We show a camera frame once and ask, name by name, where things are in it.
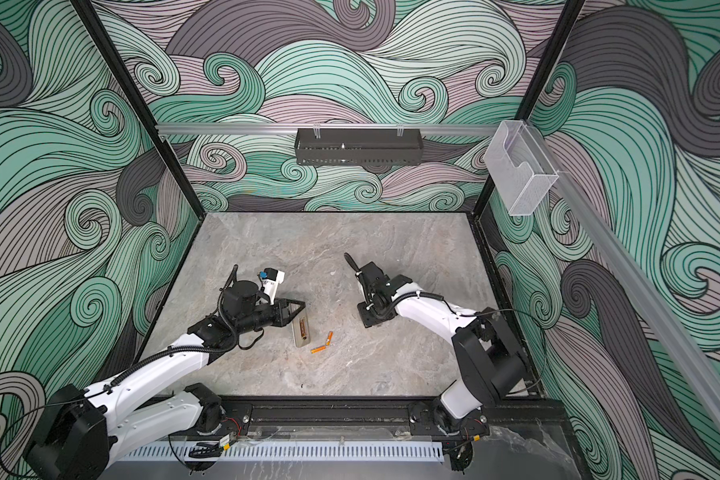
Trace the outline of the white remote control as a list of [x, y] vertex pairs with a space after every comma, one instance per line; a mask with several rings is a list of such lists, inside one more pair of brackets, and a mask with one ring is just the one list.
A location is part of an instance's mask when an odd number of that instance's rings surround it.
[[309, 321], [306, 315], [301, 315], [292, 322], [294, 344], [297, 348], [307, 346], [311, 342]]

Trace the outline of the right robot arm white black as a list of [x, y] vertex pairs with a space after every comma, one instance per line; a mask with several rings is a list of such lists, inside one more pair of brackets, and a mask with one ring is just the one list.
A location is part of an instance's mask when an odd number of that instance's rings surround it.
[[348, 253], [344, 259], [363, 294], [357, 309], [366, 328], [404, 317], [453, 347], [458, 378], [429, 407], [438, 428], [455, 431], [461, 420], [497, 405], [524, 379], [527, 354], [501, 311], [463, 308], [407, 276], [390, 277], [373, 262], [360, 267]]

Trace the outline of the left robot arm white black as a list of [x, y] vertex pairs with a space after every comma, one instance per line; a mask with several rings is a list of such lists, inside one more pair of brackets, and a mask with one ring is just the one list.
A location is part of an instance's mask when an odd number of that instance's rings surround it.
[[217, 433], [221, 399], [203, 384], [158, 403], [152, 399], [239, 347], [241, 335], [286, 327], [304, 313], [305, 302], [278, 297], [283, 280], [272, 268], [257, 281], [232, 272], [214, 310], [168, 347], [82, 389], [57, 391], [29, 436], [25, 462], [41, 479], [96, 479], [132, 451], [175, 432]]

